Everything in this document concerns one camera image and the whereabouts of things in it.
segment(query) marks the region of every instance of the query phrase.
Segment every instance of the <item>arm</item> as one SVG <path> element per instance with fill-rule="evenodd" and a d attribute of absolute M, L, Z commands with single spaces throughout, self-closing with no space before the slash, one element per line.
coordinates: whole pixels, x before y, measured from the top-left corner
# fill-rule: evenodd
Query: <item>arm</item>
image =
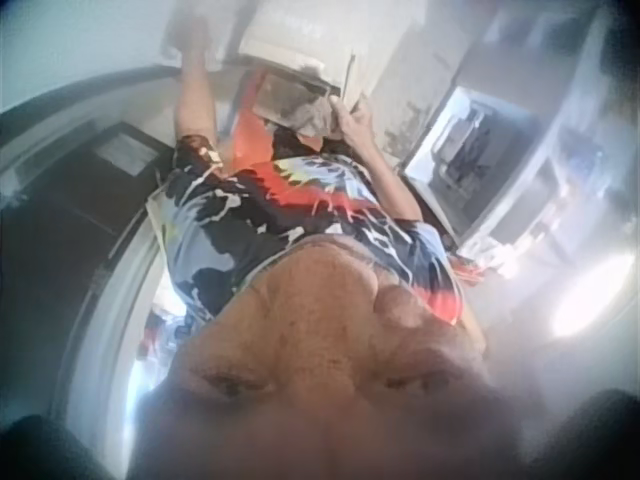
<path fill-rule="evenodd" d="M 421 222 L 418 202 L 393 173 L 375 143 L 371 111 L 366 100 L 360 99 L 353 113 L 349 113 L 338 97 L 331 97 L 330 101 L 345 141 L 362 158 L 371 175 L 371 183 L 382 208 L 393 218 Z"/>
<path fill-rule="evenodd" d="M 217 144 L 216 110 L 205 67 L 205 53 L 209 44 L 204 19 L 184 23 L 180 99 L 175 112 L 176 137 L 202 135 L 214 147 Z"/>

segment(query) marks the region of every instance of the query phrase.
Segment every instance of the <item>black object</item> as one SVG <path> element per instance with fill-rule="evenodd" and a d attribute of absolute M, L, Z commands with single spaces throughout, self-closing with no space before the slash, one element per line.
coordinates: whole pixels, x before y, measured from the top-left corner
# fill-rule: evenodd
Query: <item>black object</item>
<path fill-rule="evenodd" d="M 640 402 L 621 391 L 599 393 L 564 422 L 531 465 L 528 478 L 640 478 Z"/>
<path fill-rule="evenodd" d="M 0 477 L 21 480 L 114 480 L 66 428 L 33 415 L 0 436 Z"/>

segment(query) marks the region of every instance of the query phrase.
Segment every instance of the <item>white wall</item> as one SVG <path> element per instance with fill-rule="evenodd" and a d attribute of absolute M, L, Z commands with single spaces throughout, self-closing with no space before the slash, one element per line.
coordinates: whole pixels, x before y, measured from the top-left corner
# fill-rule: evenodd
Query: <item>white wall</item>
<path fill-rule="evenodd" d="M 152 65 L 173 3 L 8 2 L 0 29 L 0 111 L 72 82 Z"/>

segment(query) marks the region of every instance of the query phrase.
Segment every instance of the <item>eye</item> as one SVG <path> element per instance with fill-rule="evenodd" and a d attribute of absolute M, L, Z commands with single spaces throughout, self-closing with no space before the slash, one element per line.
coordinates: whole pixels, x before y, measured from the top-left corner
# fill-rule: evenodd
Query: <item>eye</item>
<path fill-rule="evenodd" d="M 424 395 L 447 388 L 453 380 L 453 374 L 444 370 L 436 370 L 418 377 L 389 378 L 385 382 L 385 387 L 398 392 Z"/>
<path fill-rule="evenodd" d="M 265 389 L 264 385 L 230 375 L 215 375 L 206 380 L 215 395 L 225 401 L 242 400 Z"/>

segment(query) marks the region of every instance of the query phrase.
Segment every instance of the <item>short sleeve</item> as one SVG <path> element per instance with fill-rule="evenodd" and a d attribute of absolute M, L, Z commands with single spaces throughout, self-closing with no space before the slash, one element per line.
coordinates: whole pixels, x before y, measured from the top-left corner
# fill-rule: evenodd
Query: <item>short sleeve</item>
<path fill-rule="evenodd" d="M 234 268 L 233 256 L 211 241 L 211 229 L 200 217 L 222 178 L 222 162 L 209 141 L 199 135 L 181 138 L 174 153 L 174 172 L 147 202 L 147 211 L 160 241 L 171 280 L 187 307 L 204 321 L 219 310 L 222 297 L 231 295 L 224 279 Z M 202 278 L 219 295 L 207 295 Z"/>
<path fill-rule="evenodd" d="M 425 223 L 406 223 L 403 230 L 413 244 L 407 256 L 413 273 L 412 288 L 436 317 L 454 324 L 462 314 L 462 292 L 440 234 Z"/>

